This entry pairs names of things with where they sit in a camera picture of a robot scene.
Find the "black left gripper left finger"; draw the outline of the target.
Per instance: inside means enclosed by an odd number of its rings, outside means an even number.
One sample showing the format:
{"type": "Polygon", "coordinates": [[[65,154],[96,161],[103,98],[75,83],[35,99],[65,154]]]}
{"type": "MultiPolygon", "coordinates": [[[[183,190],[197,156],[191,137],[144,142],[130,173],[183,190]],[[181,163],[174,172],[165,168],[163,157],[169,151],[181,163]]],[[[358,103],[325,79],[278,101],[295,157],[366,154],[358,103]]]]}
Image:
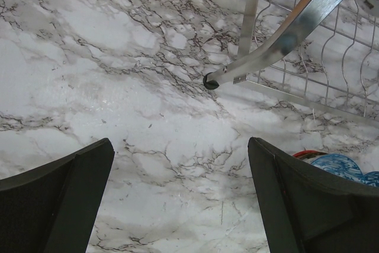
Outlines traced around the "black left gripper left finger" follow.
{"type": "Polygon", "coordinates": [[[1,180],[1,252],[85,252],[114,160],[109,139],[1,180]]]}

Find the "blue floral patterned bowl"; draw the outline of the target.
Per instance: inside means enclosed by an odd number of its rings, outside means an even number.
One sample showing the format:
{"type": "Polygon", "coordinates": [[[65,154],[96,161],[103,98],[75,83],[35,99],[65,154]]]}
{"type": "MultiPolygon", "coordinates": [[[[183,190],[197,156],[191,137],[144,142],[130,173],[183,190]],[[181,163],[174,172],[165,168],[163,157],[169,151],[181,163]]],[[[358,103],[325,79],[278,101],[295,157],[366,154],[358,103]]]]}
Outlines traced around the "blue floral patterned bowl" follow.
{"type": "Polygon", "coordinates": [[[363,182],[364,175],[360,167],[349,157],[330,153],[315,159],[311,165],[333,175],[355,182],[363,182]]]}

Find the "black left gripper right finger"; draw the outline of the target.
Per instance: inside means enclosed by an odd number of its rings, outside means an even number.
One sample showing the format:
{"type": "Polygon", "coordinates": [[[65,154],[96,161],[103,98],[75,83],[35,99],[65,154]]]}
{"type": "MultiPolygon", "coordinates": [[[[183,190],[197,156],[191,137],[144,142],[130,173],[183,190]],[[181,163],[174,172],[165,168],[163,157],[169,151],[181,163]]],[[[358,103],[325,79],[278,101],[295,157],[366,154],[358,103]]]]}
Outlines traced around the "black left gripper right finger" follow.
{"type": "Polygon", "coordinates": [[[378,252],[378,188],[331,174],[261,138],[250,169],[271,252],[378,252]]]}

